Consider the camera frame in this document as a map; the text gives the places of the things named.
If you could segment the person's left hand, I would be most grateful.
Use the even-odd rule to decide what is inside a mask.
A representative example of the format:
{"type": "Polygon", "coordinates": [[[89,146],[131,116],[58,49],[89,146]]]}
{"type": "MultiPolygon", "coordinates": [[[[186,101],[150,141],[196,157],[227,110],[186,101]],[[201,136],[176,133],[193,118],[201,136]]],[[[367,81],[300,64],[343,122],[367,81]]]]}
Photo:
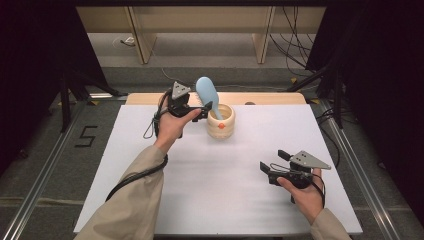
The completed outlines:
{"type": "Polygon", "coordinates": [[[154,146],[163,153],[167,153],[175,141],[182,135],[185,125],[201,113],[200,109],[194,109],[185,116],[178,118],[166,112],[159,120],[159,134],[154,146]]]}

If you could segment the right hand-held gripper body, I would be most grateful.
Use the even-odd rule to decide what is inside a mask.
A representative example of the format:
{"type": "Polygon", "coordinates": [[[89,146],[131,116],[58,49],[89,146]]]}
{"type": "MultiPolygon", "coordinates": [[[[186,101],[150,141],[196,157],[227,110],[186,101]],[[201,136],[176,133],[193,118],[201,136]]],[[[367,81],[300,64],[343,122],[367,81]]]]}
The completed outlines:
{"type": "MultiPolygon", "coordinates": [[[[283,177],[289,180],[296,188],[305,189],[313,183],[313,169],[331,169],[330,165],[306,151],[300,151],[297,154],[291,155],[291,159],[287,162],[289,163],[289,167],[283,167],[274,163],[269,165],[270,172],[267,176],[270,184],[279,186],[277,179],[283,177]]],[[[321,191],[323,199],[325,199],[324,191],[325,189],[321,191]]]]}

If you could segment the white floor socket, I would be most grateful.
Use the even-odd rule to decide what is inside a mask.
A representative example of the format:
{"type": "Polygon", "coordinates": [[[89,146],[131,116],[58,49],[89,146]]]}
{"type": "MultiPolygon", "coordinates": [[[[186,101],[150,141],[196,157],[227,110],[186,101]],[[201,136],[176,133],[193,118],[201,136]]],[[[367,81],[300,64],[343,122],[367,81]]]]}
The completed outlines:
{"type": "Polygon", "coordinates": [[[117,49],[132,48],[135,40],[131,36],[118,36],[112,41],[112,45],[117,49]]]}

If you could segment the black metal stand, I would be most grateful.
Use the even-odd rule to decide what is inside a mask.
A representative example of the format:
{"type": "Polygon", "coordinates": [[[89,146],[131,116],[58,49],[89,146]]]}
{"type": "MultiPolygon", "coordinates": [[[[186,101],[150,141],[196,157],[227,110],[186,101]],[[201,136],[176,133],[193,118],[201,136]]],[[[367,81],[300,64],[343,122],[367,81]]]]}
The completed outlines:
{"type": "Polygon", "coordinates": [[[287,92],[296,92],[306,85],[320,79],[318,89],[316,91],[319,98],[328,97],[330,94],[333,95],[333,115],[337,126],[342,129],[341,119],[341,103],[342,103],[342,80],[341,75],[336,67],[330,67],[329,65],[321,68],[311,76],[306,77],[299,83],[289,87],[287,92]]]}
{"type": "Polygon", "coordinates": [[[127,96],[127,93],[113,89],[107,83],[102,83],[94,78],[89,77],[73,69],[63,73],[59,80],[60,97],[62,109],[62,132],[65,132],[71,124],[71,105],[69,93],[72,93],[78,101],[86,101],[90,98],[90,94],[86,89],[86,85],[94,85],[103,92],[111,94],[113,97],[127,96]]]}

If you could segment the person's right hand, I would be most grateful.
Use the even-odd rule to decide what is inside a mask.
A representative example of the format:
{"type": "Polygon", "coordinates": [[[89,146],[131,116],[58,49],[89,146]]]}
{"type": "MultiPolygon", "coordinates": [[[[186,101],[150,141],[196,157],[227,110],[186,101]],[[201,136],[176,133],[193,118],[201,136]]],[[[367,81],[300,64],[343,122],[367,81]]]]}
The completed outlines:
{"type": "Polygon", "coordinates": [[[324,208],[323,182],[321,179],[321,170],[313,169],[313,183],[305,189],[296,188],[289,180],[279,177],[278,183],[286,189],[294,198],[299,211],[305,216],[311,225],[320,211],[324,208]]]}

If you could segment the light blue hairbrush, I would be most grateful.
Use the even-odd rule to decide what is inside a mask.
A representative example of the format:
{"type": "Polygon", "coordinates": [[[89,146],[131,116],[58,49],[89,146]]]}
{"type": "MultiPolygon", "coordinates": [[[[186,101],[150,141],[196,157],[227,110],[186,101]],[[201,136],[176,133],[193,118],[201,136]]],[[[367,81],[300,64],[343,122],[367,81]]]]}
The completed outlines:
{"type": "Polygon", "coordinates": [[[195,89],[202,104],[206,105],[207,103],[211,102],[212,103],[211,110],[215,113],[215,116],[218,120],[222,120],[223,117],[218,108],[219,96],[217,94],[217,91],[215,89],[215,86],[212,80],[205,76],[200,77],[196,81],[195,89]]]}

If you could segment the black curtain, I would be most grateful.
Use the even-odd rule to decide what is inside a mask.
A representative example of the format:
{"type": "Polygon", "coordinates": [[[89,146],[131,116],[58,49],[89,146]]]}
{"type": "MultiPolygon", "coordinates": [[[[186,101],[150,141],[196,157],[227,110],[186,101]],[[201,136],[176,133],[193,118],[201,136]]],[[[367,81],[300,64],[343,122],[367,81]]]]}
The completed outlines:
{"type": "Polygon", "coordinates": [[[108,87],[73,4],[0,0],[0,175],[17,159],[57,94],[108,87]]]}
{"type": "Polygon", "coordinates": [[[398,190],[424,227],[424,0],[319,0],[318,69],[358,22],[339,67],[346,96],[398,190]]]}

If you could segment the aluminium floor rail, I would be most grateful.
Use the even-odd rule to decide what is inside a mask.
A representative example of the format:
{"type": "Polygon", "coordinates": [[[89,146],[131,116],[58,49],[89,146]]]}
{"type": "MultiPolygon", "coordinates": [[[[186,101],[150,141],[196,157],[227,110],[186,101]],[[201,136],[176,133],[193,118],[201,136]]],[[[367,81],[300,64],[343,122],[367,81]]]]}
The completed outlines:
{"type": "Polygon", "coordinates": [[[23,230],[25,229],[39,197],[43,193],[50,176],[52,175],[62,153],[74,131],[75,124],[79,116],[86,106],[86,101],[77,102],[71,113],[71,120],[68,126],[59,134],[53,149],[51,150],[43,168],[39,172],[35,182],[31,186],[30,191],[22,200],[18,211],[12,218],[6,232],[0,237],[0,240],[19,240],[23,230]]]}
{"type": "Polygon", "coordinates": [[[384,207],[380,197],[375,191],[370,179],[365,173],[355,151],[352,148],[344,130],[334,117],[329,120],[329,125],[343,152],[346,161],[355,176],[356,182],[382,232],[385,240],[400,240],[400,235],[394,225],[389,212],[384,207]]]}

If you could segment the cream ringed cup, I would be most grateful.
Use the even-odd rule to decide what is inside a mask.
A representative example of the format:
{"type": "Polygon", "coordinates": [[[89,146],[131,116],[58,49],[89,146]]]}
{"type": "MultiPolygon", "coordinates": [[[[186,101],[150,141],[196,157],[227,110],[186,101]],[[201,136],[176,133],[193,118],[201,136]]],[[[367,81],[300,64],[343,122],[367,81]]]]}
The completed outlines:
{"type": "Polygon", "coordinates": [[[207,118],[207,133],[215,139],[227,139],[234,132],[236,114],[234,109],[226,104],[219,104],[218,110],[222,120],[211,110],[207,118]]]}

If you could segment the wooden table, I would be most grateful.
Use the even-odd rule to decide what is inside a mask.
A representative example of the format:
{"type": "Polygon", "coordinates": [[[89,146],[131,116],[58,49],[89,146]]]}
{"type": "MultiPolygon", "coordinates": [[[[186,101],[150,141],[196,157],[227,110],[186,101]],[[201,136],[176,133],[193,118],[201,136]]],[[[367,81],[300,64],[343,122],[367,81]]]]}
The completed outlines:
{"type": "MultiPolygon", "coordinates": [[[[219,100],[227,105],[299,105],[306,100],[300,93],[273,92],[219,92],[219,100]]],[[[127,105],[157,105],[162,93],[132,93],[127,105]]]]}

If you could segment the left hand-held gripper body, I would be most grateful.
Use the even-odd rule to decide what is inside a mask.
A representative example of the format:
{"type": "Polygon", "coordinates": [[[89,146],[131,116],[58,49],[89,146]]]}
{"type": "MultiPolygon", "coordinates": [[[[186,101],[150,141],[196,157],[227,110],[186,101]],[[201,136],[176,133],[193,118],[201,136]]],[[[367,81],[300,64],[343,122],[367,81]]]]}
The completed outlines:
{"type": "Polygon", "coordinates": [[[183,117],[194,110],[188,105],[191,88],[175,82],[167,97],[168,112],[175,117],[183,117]]]}

